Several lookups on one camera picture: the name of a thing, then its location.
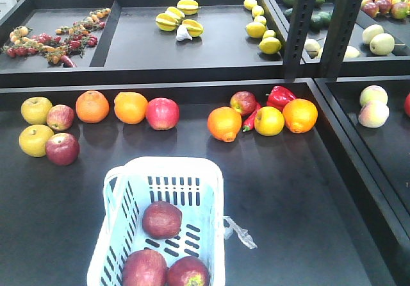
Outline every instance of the yellow fruit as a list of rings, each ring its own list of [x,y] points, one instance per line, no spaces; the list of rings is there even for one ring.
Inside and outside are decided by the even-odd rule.
[[[165,13],[173,17],[178,23],[181,23],[185,18],[185,13],[173,6],[168,7],[167,10],[165,10]]]
[[[155,18],[156,25],[163,31],[173,31],[177,28],[177,19],[166,13],[160,13]]]
[[[279,134],[284,127],[284,117],[277,108],[264,106],[255,117],[255,130],[266,137]]]
[[[264,32],[267,30],[267,27],[259,22],[251,22],[246,25],[245,30],[249,37],[262,38]]]
[[[20,112],[29,124],[45,124],[47,114],[52,107],[46,97],[31,97],[21,104]]]
[[[257,15],[254,19],[254,22],[262,23],[263,25],[267,25],[267,18],[262,15]]]
[[[259,49],[265,54],[278,53],[282,48],[282,44],[279,39],[275,37],[268,37],[261,41]]]
[[[265,11],[263,10],[263,7],[260,5],[256,5],[254,8],[252,8],[252,17],[255,18],[257,15],[264,15]]]
[[[179,0],[177,8],[186,15],[195,15],[198,12],[198,2],[195,0]]]
[[[276,37],[276,32],[272,29],[268,29],[263,33],[262,39],[268,38],[268,37]]]
[[[252,10],[252,8],[254,8],[257,4],[258,2],[256,0],[244,0],[243,1],[243,6],[248,10]]]
[[[198,37],[204,32],[204,27],[202,24],[195,20],[185,19],[182,21],[182,25],[186,27],[191,37]]]
[[[54,135],[52,129],[44,124],[34,124],[24,129],[19,136],[21,150],[29,156],[45,156],[45,143]]]

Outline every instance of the fruit display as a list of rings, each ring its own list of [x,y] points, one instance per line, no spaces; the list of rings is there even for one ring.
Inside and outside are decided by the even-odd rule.
[[[199,37],[204,32],[204,26],[196,20],[185,19],[187,15],[195,15],[198,12],[198,2],[195,0],[179,0],[176,7],[170,6],[165,12],[156,16],[157,27],[163,31],[176,32],[176,40]]]
[[[244,0],[243,6],[251,11],[253,21],[245,26],[245,31],[250,38],[261,39],[258,44],[259,50],[267,55],[278,53],[282,49],[282,43],[276,38],[276,32],[268,29],[265,11],[258,5],[256,0]]]
[[[261,105],[252,92],[234,93],[230,107],[222,106],[209,114],[209,132],[217,140],[233,142],[241,128],[243,132],[255,129],[260,135],[271,137],[282,132],[285,125],[293,133],[307,132],[315,125],[318,112],[312,102],[297,98],[281,85],[274,86],[266,96],[266,105]]]
[[[9,57],[29,57],[31,55],[42,55],[49,65],[61,65],[65,67],[77,67],[72,59],[74,55],[83,55],[86,47],[95,47],[98,38],[92,34],[93,31],[105,27],[103,18],[111,12],[110,8],[101,8],[89,13],[83,20],[73,22],[72,26],[60,26],[56,29],[57,36],[48,33],[32,35],[32,31],[26,26],[18,26],[10,32],[10,43],[1,49]]]
[[[361,10],[371,18],[378,16],[405,19],[410,14],[409,0],[362,0]]]
[[[171,239],[181,231],[182,212],[166,201],[154,201],[143,212],[142,228],[151,238]]]

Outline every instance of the basket handle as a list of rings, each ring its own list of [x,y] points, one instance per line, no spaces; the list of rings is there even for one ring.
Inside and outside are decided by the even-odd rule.
[[[102,188],[102,197],[104,199],[104,209],[106,216],[106,231],[107,233],[111,230],[111,213],[117,207],[115,203],[115,197],[113,194],[113,189],[111,188],[110,182],[117,178],[122,171],[123,166],[118,166],[110,169],[104,178],[104,187]]]

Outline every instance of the red apple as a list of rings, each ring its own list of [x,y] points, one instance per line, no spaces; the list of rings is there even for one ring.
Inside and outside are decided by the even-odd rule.
[[[379,6],[379,12],[381,15],[387,15],[391,8],[390,0],[377,0],[375,2]]]
[[[404,100],[404,112],[410,117],[410,94]]]
[[[171,239],[181,231],[182,212],[166,201],[155,201],[144,211],[143,230],[154,239]]]
[[[379,14],[379,6],[373,2],[365,4],[361,9],[372,18],[376,18],[376,16]]]
[[[123,286],[164,286],[167,262],[161,253],[141,249],[131,253],[122,270]]]
[[[167,272],[168,286],[208,286],[209,280],[208,268],[194,256],[177,260]]]
[[[154,130],[171,129],[179,121],[179,106],[168,98],[154,98],[148,102],[145,118]]]
[[[241,116],[251,114],[256,108],[256,103],[255,95],[246,90],[236,92],[229,102],[231,108],[241,114]]]
[[[50,161],[57,165],[69,165],[79,155],[79,142],[70,133],[54,134],[45,143],[45,154]]]
[[[47,125],[55,131],[64,131],[71,127],[74,110],[67,105],[54,105],[47,114]]]

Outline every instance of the white plastic basket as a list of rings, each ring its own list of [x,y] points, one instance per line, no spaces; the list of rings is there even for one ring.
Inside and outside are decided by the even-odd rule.
[[[110,182],[116,179],[112,190]],[[187,255],[201,259],[212,286],[225,285],[224,186],[219,167],[205,158],[144,156],[109,170],[104,179],[106,216],[87,273],[88,286],[121,286],[129,254],[149,248],[171,266]],[[151,239],[142,214],[164,200],[183,213],[179,235]]]

